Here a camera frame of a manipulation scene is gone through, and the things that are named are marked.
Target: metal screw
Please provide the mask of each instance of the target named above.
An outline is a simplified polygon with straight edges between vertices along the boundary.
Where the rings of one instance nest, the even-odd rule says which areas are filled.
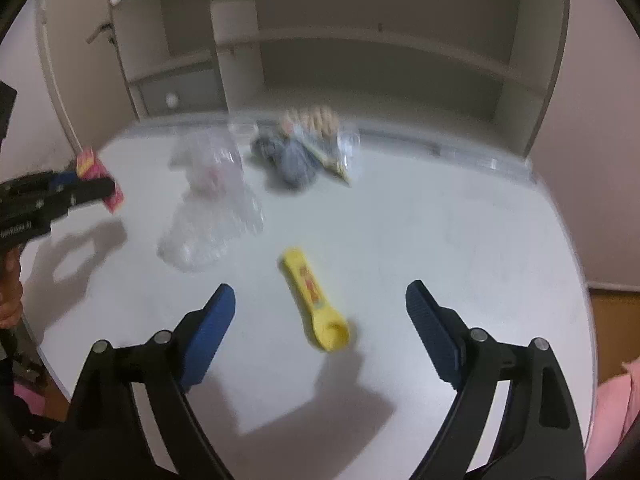
[[[154,341],[159,345],[164,345],[171,341],[172,335],[168,330],[161,330],[154,335]]]
[[[92,346],[91,350],[93,350],[97,354],[101,354],[109,347],[109,343],[107,343],[104,339],[100,339],[100,341],[96,341],[94,346]]]
[[[471,339],[473,339],[474,341],[478,341],[479,343],[486,341],[489,337],[488,333],[481,328],[472,328],[470,335]]]
[[[549,350],[549,341],[547,341],[546,339],[542,339],[541,337],[535,338],[533,340],[533,344],[536,345],[539,350]]]

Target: yellow measuring scoop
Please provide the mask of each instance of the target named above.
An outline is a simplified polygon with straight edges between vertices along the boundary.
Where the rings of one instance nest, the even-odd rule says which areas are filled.
[[[313,324],[319,345],[327,352],[333,352],[349,343],[349,327],[340,312],[335,310],[322,293],[316,282],[305,255],[299,248],[288,249],[282,261],[291,273]]]

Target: white drawer knob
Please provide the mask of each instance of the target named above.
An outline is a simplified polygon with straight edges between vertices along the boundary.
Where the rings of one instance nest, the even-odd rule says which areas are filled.
[[[178,99],[178,94],[175,92],[167,93],[165,100],[166,100],[166,106],[167,108],[169,108],[169,110],[175,110],[178,107],[178,104],[180,104],[180,99]]]

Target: tabletop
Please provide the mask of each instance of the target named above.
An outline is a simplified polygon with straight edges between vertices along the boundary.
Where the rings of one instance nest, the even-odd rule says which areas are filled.
[[[111,141],[101,158],[126,196],[121,210],[73,211],[24,251],[25,319],[67,396],[93,342],[145,342],[228,283],[236,316],[188,399],[231,473],[405,480],[455,394],[406,313],[406,287],[422,280],[442,306],[498,341],[545,337],[586,439],[596,375],[590,304],[541,184],[379,139],[364,139],[364,172],[353,187],[321,176],[291,192],[245,161],[262,233],[233,241],[202,272],[184,273],[158,257],[188,189],[184,172],[169,167],[175,139],[171,127],[136,126]],[[348,349],[326,354],[309,343],[278,266],[291,246],[305,251],[328,299],[353,324]],[[472,467],[491,451],[507,389],[498,386]]]

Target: wooden floor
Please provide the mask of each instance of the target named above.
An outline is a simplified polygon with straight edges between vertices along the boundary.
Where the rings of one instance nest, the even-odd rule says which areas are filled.
[[[640,294],[591,292],[598,341],[600,382],[619,374],[620,363],[640,356]],[[64,420],[68,402],[52,381],[46,388],[46,415]]]

